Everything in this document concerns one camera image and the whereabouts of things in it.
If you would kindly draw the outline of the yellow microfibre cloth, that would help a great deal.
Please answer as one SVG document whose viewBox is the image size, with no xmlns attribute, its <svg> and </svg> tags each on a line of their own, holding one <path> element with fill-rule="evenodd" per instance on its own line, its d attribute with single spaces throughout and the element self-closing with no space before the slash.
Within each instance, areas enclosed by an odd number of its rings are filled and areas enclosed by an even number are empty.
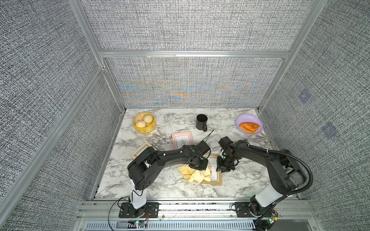
<svg viewBox="0 0 370 231">
<path fill-rule="evenodd" d="M 184 165 L 179 167 L 178 170 L 182 177 L 190 183 L 194 181 L 197 183 L 210 182 L 212 180 L 212 174 L 208 167 L 205 170 L 196 170 L 189 165 Z"/>
</svg>

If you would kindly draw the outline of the wooden picture frame deer print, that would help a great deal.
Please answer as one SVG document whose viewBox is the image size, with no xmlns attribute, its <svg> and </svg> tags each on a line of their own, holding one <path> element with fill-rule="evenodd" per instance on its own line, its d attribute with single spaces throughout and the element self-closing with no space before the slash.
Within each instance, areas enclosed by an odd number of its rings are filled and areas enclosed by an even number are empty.
<svg viewBox="0 0 370 231">
<path fill-rule="evenodd" d="M 217 157 L 219 154 L 211 154 L 208 158 L 208 168 L 210 169 L 210 182 L 203 181 L 202 184 L 222 186 L 222 172 L 216 171 L 217 169 Z"/>
</svg>

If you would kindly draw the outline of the pink picture frame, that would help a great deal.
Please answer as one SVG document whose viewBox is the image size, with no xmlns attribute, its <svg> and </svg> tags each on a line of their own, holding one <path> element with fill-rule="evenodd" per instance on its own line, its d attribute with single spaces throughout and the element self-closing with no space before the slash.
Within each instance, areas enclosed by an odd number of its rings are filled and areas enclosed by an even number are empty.
<svg viewBox="0 0 370 231">
<path fill-rule="evenodd" d="M 172 134 L 172 149 L 180 149 L 184 145 L 192 145 L 193 144 L 193 136 L 192 133 L 187 132 L 180 132 Z"/>
</svg>

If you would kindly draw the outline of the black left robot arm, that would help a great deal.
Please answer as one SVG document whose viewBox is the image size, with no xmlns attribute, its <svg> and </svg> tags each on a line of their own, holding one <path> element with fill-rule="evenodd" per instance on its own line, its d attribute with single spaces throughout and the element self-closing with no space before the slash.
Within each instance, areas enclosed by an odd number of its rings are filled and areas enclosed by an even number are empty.
<svg viewBox="0 0 370 231">
<path fill-rule="evenodd" d="M 146 148 L 127 167 L 132 183 L 130 203 L 134 209 L 146 205 L 147 188 L 152 185 L 161 171 L 173 165 L 189 165 L 195 170 L 206 170 L 211 148 L 205 141 L 196 145 L 183 145 L 170 151 L 159 151 L 153 147 Z"/>
</svg>

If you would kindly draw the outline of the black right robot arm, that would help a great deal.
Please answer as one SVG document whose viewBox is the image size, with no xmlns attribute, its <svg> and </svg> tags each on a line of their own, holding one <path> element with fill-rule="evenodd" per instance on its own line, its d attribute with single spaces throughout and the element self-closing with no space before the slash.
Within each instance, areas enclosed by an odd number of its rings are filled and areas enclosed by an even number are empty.
<svg viewBox="0 0 370 231">
<path fill-rule="evenodd" d="M 289 150 L 271 150 L 252 145 L 248 140 L 231 141 L 223 137 L 219 141 L 222 156 L 217 158 L 217 171 L 235 170 L 243 158 L 267 168 L 270 183 L 254 195 L 249 205 L 252 216 L 262 217 L 290 195 L 308 190 L 313 184 L 313 173 L 301 159 Z"/>
</svg>

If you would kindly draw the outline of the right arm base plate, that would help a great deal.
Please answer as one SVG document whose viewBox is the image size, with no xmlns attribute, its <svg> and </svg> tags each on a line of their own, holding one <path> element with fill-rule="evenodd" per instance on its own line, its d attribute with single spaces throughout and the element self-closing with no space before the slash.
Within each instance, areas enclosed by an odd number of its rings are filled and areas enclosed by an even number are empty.
<svg viewBox="0 0 370 231">
<path fill-rule="evenodd" d="M 234 210 L 238 218 L 260 218 L 271 216 L 276 204 L 272 203 L 267 207 L 260 206 L 257 202 L 236 202 Z"/>
</svg>

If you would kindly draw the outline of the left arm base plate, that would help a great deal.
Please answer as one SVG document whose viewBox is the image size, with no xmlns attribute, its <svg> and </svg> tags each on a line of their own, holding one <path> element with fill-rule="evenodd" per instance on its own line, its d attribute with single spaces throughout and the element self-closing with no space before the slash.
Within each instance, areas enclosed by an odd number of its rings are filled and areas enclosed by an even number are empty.
<svg viewBox="0 0 370 231">
<path fill-rule="evenodd" d="M 119 210 L 119 218 L 157 218 L 159 203 L 147 202 L 143 207 L 135 209 L 131 203 L 122 203 Z"/>
</svg>

